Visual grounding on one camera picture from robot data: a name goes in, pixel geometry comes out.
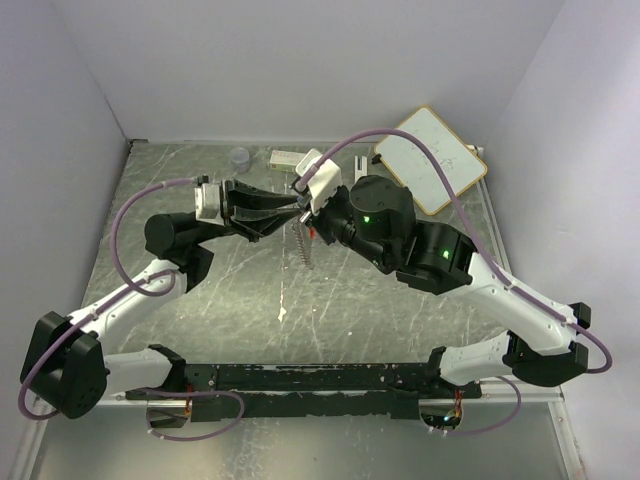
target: gray wall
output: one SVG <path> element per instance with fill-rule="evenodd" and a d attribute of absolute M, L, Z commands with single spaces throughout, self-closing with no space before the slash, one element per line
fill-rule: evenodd
<path fill-rule="evenodd" d="M 18 375 L 34 323 L 79 306 L 124 152 L 50 2 L 0 2 L 0 478 L 24 427 Z"/>
<path fill-rule="evenodd" d="M 484 143 L 562 0 L 54 0 L 129 138 Z"/>
<path fill-rule="evenodd" d="M 487 147 L 514 271 L 591 304 L 613 351 L 613 370 L 565 388 L 592 479 L 640 469 L 639 24 L 636 0 L 568 1 Z"/>

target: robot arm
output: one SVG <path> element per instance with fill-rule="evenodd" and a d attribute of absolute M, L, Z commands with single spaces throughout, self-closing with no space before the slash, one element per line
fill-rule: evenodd
<path fill-rule="evenodd" d="M 310 152 L 299 176 L 320 158 Z M 466 302 L 507 329 L 501 335 L 461 348 L 441 347 L 430 362 L 453 385 L 513 374 L 539 386 L 557 386 L 587 370 L 588 351 L 576 342 L 570 324 L 590 325 L 590 309 L 578 303 L 554 302 L 501 273 L 505 286 L 484 261 L 469 237 L 453 227 L 416 220 L 413 196 L 379 176 L 360 178 L 349 191 L 342 185 L 340 168 L 326 161 L 308 183 L 308 213 L 302 217 L 326 243 L 335 241 L 366 258 L 384 274 L 409 287 Z M 566 323 L 516 295 L 513 287 L 560 312 Z"/>
<path fill-rule="evenodd" d="M 161 345 L 114 354 L 115 347 L 154 310 L 191 291 L 208 274 L 214 254 L 204 241 L 241 235 L 251 242 L 300 215 L 297 196 L 262 191 L 236 180 L 201 177 L 192 213 L 160 214 L 145 225 L 145 249 L 157 257 L 133 280 L 148 296 L 123 286 L 66 317 L 50 312 L 34 329 L 21 382 L 49 352 L 29 388 L 68 418 L 87 413 L 105 395 L 143 387 L 184 388 L 185 360 Z M 280 208 L 294 205 L 292 208 Z M 67 336 L 60 348 L 52 345 Z"/>
<path fill-rule="evenodd" d="M 319 158 L 318 151 L 309 152 L 297 168 L 298 175 L 313 168 Z M 200 245 L 202 242 L 234 234 L 255 242 L 298 216 L 326 243 L 340 242 L 380 272 L 395 272 L 410 288 L 489 311 L 507 331 L 466 347 L 436 348 L 425 364 L 316 366 L 313 375 L 318 378 L 304 373 L 295 385 L 289 377 L 279 376 L 279 369 L 271 368 L 275 366 L 203 367 L 211 370 L 218 389 L 264 389 L 269 387 L 264 383 L 266 377 L 273 375 L 280 393 L 301 388 L 315 392 L 326 389 L 326 375 L 334 375 L 331 386 L 337 391 L 364 388 L 385 402 L 387 395 L 395 392 L 398 398 L 414 401 L 457 390 L 478 394 L 475 380 L 509 373 L 531 384 L 556 386 L 587 369 L 587 349 L 575 341 L 576 332 L 568 328 L 573 323 L 588 328 L 590 311 L 586 305 L 557 304 L 500 271 L 511 282 L 505 287 L 466 235 L 446 224 L 416 220 L 409 190 L 388 179 L 365 176 L 349 191 L 342 185 L 340 168 L 329 160 L 317 168 L 300 196 L 261 191 L 235 180 L 210 182 L 207 177 L 199 179 L 195 193 L 195 212 L 155 215 L 145 226 L 145 249 L 157 260 L 135 280 L 145 283 L 147 291 L 165 291 L 169 280 L 160 274 L 171 272 L 174 283 L 170 291 L 146 296 L 122 287 L 67 317 L 51 312 L 38 321 L 21 381 L 31 376 L 26 385 L 67 417 L 82 416 L 102 396 L 117 392 L 142 387 L 183 392 L 186 362 L 171 350 L 160 345 L 127 354 L 112 354 L 112 350 L 150 312 L 188 293 L 206 277 L 214 255 Z M 566 323 L 515 295 L 514 286 L 553 312 L 561 312 Z M 53 349 L 52 345 L 70 331 L 61 348 Z M 43 367 L 33 374 L 33 366 L 47 354 Z M 287 368 L 304 370 L 304 366 L 278 367 L 285 373 Z M 386 372 L 396 367 L 395 373 Z M 244 369 L 242 375 L 234 368 Z M 385 373 L 380 375 L 375 369 Z M 407 382 L 407 376 L 415 382 Z M 317 400 L 313 394 L 308 398 Z M 289 397 L 278 400 L 286 403 Z M 359 397 L 347 395 L 343 400 L 355 405 Z M 269 396 L 268 404 L 273 403 Z M 346 410 L 341 406 L 336 411 L 351 413 L 348 405 Z M 380 407 L 380 411 L 389 409 L 392 407 Z"/>

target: cable clip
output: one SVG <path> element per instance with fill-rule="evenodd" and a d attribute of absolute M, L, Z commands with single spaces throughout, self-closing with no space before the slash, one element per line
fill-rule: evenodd
<path fill-rule="evenodd" d="M 519 285 L 520 285 L 520 282 L 519 282 L 516 278 L 514 278 L 513 280 L 511 280 L 511 283 L 510 283 L 509 285 L 505 285 L 505 286 L 504 286 L 504 289 L 505 289 L 507 292 L 510 292 L 510 291 L 511 291 L 511 289 L 513 289 L 513 288 L 515 288 L 515 287 L 517 287 L 517 286 L 519 286 Z"/>

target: spring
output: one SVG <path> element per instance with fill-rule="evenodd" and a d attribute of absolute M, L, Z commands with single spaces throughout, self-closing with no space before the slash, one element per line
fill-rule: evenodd
<path fill-rule="evenodd" d="M 309 270 L 313 270 L 313 263 L 311 262 L 311 236 L 309 234 L 309 228 L 300 222 L 300 219 L 295 219 L 293 222 L 293 231 L 296 234 L 296 243 L 298 245 L 298 254 L 300 260 Z"/>

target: clear plastic cup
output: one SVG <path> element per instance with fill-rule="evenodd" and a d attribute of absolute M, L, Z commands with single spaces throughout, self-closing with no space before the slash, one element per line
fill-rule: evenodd
<path fill-rule="evenodd" d="M 236 147 L 229 152 L 229 160 L 238 173 L 244 173 L 251 168 L 251 155 L 244 147 Z"/>

